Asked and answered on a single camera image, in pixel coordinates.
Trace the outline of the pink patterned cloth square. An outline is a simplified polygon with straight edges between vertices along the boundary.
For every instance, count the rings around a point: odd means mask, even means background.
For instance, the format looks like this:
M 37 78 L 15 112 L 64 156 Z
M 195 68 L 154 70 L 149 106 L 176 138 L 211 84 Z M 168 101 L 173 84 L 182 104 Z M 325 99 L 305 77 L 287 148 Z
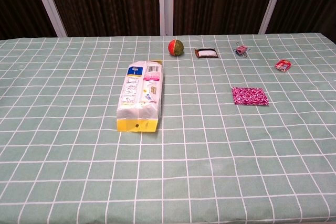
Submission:
M 232 95 L 235 105 L 269 105 L 262 88 L 232 87 Z

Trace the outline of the white yellow plastic package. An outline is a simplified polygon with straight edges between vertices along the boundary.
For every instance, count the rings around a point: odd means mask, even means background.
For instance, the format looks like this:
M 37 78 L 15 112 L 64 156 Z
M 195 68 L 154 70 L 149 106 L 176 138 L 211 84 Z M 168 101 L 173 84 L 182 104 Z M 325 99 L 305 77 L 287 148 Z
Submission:
M 155 132 L 163 89 L 161 61 L 137 61 L 129 65 L 117 107 L 119 132 Z

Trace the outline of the red green ball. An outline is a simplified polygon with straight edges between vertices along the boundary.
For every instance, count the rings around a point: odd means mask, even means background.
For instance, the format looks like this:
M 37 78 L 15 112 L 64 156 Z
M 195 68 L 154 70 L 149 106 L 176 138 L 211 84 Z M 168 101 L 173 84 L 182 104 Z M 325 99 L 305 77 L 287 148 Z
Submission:
M 169 50 L 170 55 L 180 56 L 184 52 L 184 45 L 180 40 L 174 39 L 170 41 L 168 45 L 168 50 Z

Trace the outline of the brown white flat packet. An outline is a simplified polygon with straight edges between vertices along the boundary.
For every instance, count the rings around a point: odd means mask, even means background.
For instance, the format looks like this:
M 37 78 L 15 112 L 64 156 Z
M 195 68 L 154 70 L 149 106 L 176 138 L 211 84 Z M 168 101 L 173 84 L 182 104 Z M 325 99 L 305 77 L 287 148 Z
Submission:
M 199 48 L 195 49 L 195 55 L 198 59 L 204 58 L 218 58 L 218 54 L 213 48 Z

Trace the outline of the pink binder clip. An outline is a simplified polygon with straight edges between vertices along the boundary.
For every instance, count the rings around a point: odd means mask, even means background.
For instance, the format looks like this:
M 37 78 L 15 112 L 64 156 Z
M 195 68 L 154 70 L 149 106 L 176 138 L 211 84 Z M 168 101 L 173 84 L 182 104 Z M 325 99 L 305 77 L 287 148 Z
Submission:
M 247 58 L 248 52 L 250 51 L 250 48 L 243 45 L 240 41 L 236 42 L 236 48 L 233 50 L 233 52 L 241 57 Z

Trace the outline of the green checked tablecloth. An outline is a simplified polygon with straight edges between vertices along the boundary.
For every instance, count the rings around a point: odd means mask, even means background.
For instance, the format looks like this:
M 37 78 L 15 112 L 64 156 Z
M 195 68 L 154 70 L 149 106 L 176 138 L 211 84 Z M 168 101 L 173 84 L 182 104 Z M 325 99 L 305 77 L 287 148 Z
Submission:
M 336 222 L 336 44 L 181 36 L 173 57 L 171 40 L 0 40 L 0 224 Z M 155 132 L 117 130 L 137 61 L 162 62 Z M 235 105 L 232 87 L 269 105 Z

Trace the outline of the dark fabric partition panel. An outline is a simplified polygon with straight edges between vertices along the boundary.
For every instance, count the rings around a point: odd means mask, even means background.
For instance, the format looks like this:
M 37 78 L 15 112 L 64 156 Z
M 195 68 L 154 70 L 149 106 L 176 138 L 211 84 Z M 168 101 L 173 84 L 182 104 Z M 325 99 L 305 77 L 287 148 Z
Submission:
M 277 0 L 160 0 L 165 35 L 264 34 Z
M 336 44 L 336 0 L 277 0 L 267 34 L 322 33 Z
M 58 37 L 163 36 L 164 0 L 41 0 Z
M 0 40 L 67 36 L 59 0 L 0 0 Z

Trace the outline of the red snack packet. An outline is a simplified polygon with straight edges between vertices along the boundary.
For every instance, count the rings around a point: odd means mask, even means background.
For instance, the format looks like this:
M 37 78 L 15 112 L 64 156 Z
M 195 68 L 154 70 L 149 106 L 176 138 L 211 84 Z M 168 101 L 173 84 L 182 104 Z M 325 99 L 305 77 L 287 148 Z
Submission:
M 280 60 L 275 64 L 275 68 L 278 69 L 279 71 L 286 72 L 290 69 L 292 63 L 288 60 Z

